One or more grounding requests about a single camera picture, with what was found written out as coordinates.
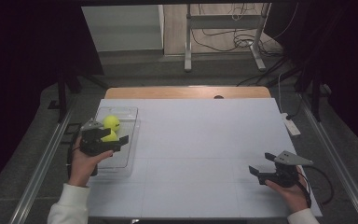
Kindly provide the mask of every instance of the transparent tray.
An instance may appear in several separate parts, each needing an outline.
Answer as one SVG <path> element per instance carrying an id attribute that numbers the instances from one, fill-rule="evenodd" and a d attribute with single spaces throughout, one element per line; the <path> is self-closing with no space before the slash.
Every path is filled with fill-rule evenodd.
<path id="1" fill-rule="evenodd" d="M 120 120 L 120 128 L 116 131 L 117 139 L 129 136 L 129 143 L 115 152 L 113 157 L 107 158 L 98 164 L 98 174 L 94 178 L 115 178 L 131 175 L 136 141 L 140 128 L 138 108 L 136 107 L 100 107 L 95 120 L 103 123 L 108 115 L 114 115 Z"/>

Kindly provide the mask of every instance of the finger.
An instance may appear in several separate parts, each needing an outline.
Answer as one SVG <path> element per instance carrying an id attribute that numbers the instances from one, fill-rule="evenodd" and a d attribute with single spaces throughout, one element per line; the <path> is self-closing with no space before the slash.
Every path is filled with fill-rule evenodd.
<path id="1" fill-rule="evenodd" d="M 113 155 L 113 150 L 109 150 L 109 151 L 105 151 L 105 152 L 101 153 L 98 156 L 93 157 L 93 159 L 96 163 L 98 163 L 108 157 L 111 157 L 112 155 Z"/>
<path id="2" fill-rule="evenodd" d="M 80 147 L 80 141 L 81 141 L 81 137 L 78 137 L 75 141 L 74 148 Z"/>
<path id="3" fill-rule="evenodd" d="M 282 187 L 276 184 L 275 182 L 272 182 L 270 180 L 266 180 L 266 185 L 269 186 L 271 189 L 274 189 L 278 192 L 281 192 Z"/>

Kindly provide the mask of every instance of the wire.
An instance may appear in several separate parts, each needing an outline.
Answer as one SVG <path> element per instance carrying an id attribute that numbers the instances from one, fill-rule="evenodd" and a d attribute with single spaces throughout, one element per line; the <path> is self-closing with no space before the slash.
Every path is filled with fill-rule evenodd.
<path id="1" fill-rule="evenodd" d="M 256 86 L 259 86 L 259 82 L 261 81 L 261 79 L 263 79 L 264 77 L 266 77 L 267 75 L 269 75 L 270 73 L 272 73 L 273 71 L 277 70 L 279 67 L 281 67 L 284 63 L 286 63 L 289 60 L 289 58 L 287 57 L 282 57 L 280 58 L 279 61 L 277 61 L 274 65 L 272 65 L 255 83 Z"/>
<path id="2" fill-rule="evenodd" d="M 305 187 L 298 181 L 295 180 L 296 185 L 303 191 L 304 196 L 305 196 L 305 201 L 307 202 L 307 206 L 308 208 L 310 208 L 312 206 L 312 200 L 310 199 L 310 193 L 305 189 Z"/>
<path id="3" fill-rule="evenodd" d="M 290 27 L 290 25 L 292 24 L 293 22 L 293 19 L 295 18 L 295 15 L 297 13 L 297 9 L 298 9 L 298 3 L 296 4 L 296 9 L 295 9 L 295 12 L 293 13 L 293 16 L 292 16 L 292 19 L 289 21 L 289 23 L 287 24 L 286 28 L 278 35 L 272 37 L 271 39 L 275 39 L 277 37 L 279 37 L 280 35 L 284 34 L 284 32 L 286 32 L 286 30 Z"/>
<path id="4" fill-rule="evenodd" d="M 69 145 L 68 150 L 67 150 L 66 171 L 68 174 L 68 179 L 71 177 L 71 171 L 72 171 L 72 159 L 73 159 L 72 153 L 73 153 L 73 151 L 79 149 L 79 147 L 73 148 L 74 142 L 76 141 L 77 137 L 79 136 L 79 132 L 80 132 L 80 129 L 74 131 L 74 133 L 72 135 L 72 139 L 71 139 L 71 144 Z"/>
<path id="5" fill-rule="evenodd" d="M 239 87 L 242 83 L 247 82 L 247 81 L 249 81 L 249 80 L 252 80 L 252 79 L 254 79 L 254 78 L 260 77 L 260 76 L 262 76 L 262 75 L 258 75 L 258 76 L 255 76 L 255 77 L 249 77 L 249 78 L 247 78 L 247 79 L 241 81 L 240 83 L 238 83 L 236 87 Z"/>
<path id="6" fill-rule="evenodd" d="M 296 113 L 294 115 L 287 115 L 286 119 L 291 119 L 298 115 L 298 112 L 300 111 L 300 107 L 303 103 L 303 99 L 304 99 L 304 97 L 301 97 L 301 100 L 300 100 L 300 103 L 298 104 Z"/>
<path id="7" fill-rule="evenodd" d="M 232 31 L 225 31 L 225 32 L 220 32 L 220 33 L 214 33 L 214 34 L 206 34 L 204 32 L 204 30 L 202 29 L 202 32 L 205 34 L 205 35 L 223 35 L 223 34 L 228 34 L 228 33 L 235 33 L 237 31 L 248 31 L 246 29 L 240 29 L 240 30 L 232 30 Z"/>
<path id="8" fill-rule="evenodd" d="M 271 41 L 273 39 L 270 39 L 266 42 L 263 42 L 261 40 L 259 40 L 259 44 L 258 44 L 258 47 L 259 47 L 259 52 L 261 54 L 263 54 L 264 56 L 267 56 L 267 57 L 281 57 L 283 56 L 283 49 L 282 48 L 279 48 L 279 49 L 273 49 L 273 50 L 270 50 L 270 51 L 267 51 L 265 48 L 264 48 L 264 45 Z"/>
<path id="9" fill-rule="evenodd" d="M 334 198 L 335 192 L 334 192 L 333 184 L 331 183 L 328 176 L 322 170 L 320 170 L 314 166 L 303 165 L 303 167 L 313 169 L 313 170 L 319 172 L 322 176 L 324 176 L 324 178 L 327 180 L 327 183 L 329 184 L 329 187 L 330 187 L 330 196 L 328 199 L 326 199 L 324 202 L 322 202 L 322 205 L 326 205 L 326 204 L 330 203 Z"/>
<path id="10" fill-rule="evenodd" d="M 308 181 L 308 179 L 303 174 L 301 174 L 300 172 L 297 172 L 297 173 L 304 178 L 305 182 L 307 183 L 307 187 L 310 190 L 310 182 Z"/>
<path id="11" fill-rule="evenodd" d="M 249 39 L 249 38 L 245 38 L 245 39 L 241 39 L 239 38 L 240 36 L 249 36 L 252 38 L 255 38 L 253 35 L 237 35 L 237 32 L 234 32 L 234 46 L 237 48 L 249 48 L 250 46 L 252 46 L 253 44 L 253 39 Z"/>
<path id="12" fill-rule="evenodd" d="M 193 29 L 191 29 L 191 34 L 193 35 L 193 39 L 194 39 L 194 41 L 195 41 L 197 44 L 199 44 L 199 45 L 201 45 L 201 46 L 203 46 L 203 47 L 205 47 L 205 48 L 208 48 L 208 49 L 214 49 L 214 50 L 221 51 L 221 52 L 229 52 L 229 51 L 232 51 L 232 50 L 234 50 L 234 49 L 237 48 L 237 47 L 234 47 L 233 49 L 216 49 L 216 48 L 214 48 L 214 47 L 201 44 L 199 41 L 197 41 L 196 37 L 194 36 Z"/>
<path id="13" fill-rule="evenodd" d="M 281 105 L 281 75 L 282 73 L 279 74 L 278 76 L 278 102 L 279 102 L 279 110 L 282 113 L 282 105 Z"/>
<path id="14" fill-rule="evenodd" d="M 241 18 L 242 18 L 242 16 L 243 16 L 243 8 L 245 7 L 245 4 L 244 3 L 242 3 L 242 7 L 235 7 L 235 4 L 231 4 L 231 10 L 232 10 L 232 14 L 231 14 L 231 18 L 232 18 L 232 20 L 234 20 L 234 21 L 238 21 L 238 20 L 240 20 Z M 241 9 L 241 13 L 240 14 L 235 14 L 235 9 L 237 9 L 237 8 L 240 8 Z"/>

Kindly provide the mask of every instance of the human hand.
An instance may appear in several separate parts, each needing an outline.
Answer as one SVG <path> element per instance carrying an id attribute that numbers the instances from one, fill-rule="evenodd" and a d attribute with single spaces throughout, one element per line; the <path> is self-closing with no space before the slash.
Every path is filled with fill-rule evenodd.
<path id="1" fill-rule="evenodd" d="M 300 174 L 302 174 L 301 169 L 298 166 L 297 166 L 297 171 Z M 301 175 L 299 175 L 299 182 L 301 183 L 302 186 L 304 186 L 304 188 L 307 187 L 306 182 Z M 299 186 L 294 185 L 290 188 L 283 188 L 270 180 L 266 180 L 266 185 L 281 194 L 281 196 L 289 205 L 289 208 L 293 213 L 308 208 L 307 200 L 305 198 L 304 192 L 301 190 Z"/>
<path id="2" fill-rule="evenodd" d="M 72 170 L 68 184 L 78 187 L 86 187 L 90 175 L 98 162 L 111 157 L 113 150 L 105 151 L 98 156 L 90 157 L 79 150 L 81 137 L 76 139 L 72 151 Z"/>

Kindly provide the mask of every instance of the white tabletop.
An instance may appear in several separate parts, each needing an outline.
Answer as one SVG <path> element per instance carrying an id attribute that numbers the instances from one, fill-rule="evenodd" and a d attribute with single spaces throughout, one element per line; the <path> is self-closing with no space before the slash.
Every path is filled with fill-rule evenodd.
<path id="1" fill-rule="evenodd" d="M 90 180 L 91 217 L 289 215 L 281 196 L 260 186 L 248 168 L 273 172 L 265 152 L 296 153 L 274 99 L 112 99 L 101 100 L 103 106 L 137 107 L 141 126 L 131 176 Z M 322 215 L 317 203 L 311 210 Z"/>

